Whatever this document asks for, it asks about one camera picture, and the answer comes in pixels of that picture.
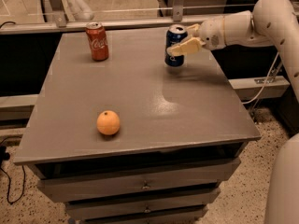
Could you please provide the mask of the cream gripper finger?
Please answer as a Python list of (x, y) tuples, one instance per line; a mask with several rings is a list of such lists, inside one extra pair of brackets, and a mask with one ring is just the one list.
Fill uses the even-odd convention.
[(200, 31), (200, 25), (198, 23), (193, 24), (191, 26), (187, 26), (186, 30), (188, 32), (188, 35), (198, 37), (199, 36), (199, 31)]
[(206, 43), (198, 37), (191, 37), (166, 49), (170, 56), (181, 56), (198, 52)]

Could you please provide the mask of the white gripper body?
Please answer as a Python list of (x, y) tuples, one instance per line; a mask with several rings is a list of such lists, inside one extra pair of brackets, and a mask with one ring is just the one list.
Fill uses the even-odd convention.
[(225, 47), (224, 17), (217, 16), (203, 21), (200, 25), (199, 37), (204, 42), (205, 49), (223, 49)]

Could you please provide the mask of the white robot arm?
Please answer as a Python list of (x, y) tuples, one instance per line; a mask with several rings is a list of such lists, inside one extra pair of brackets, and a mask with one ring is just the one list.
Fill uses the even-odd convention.
[[(299, 23), (290, 0), (258, 0), (252, 11), (212, 17), (187, 28), (188, 36), (166, 49), (172, 56), (231, 45), (273, 45), (299, 100)], [(264, 224), (299, 224), (299, 133), (276, 157)]]

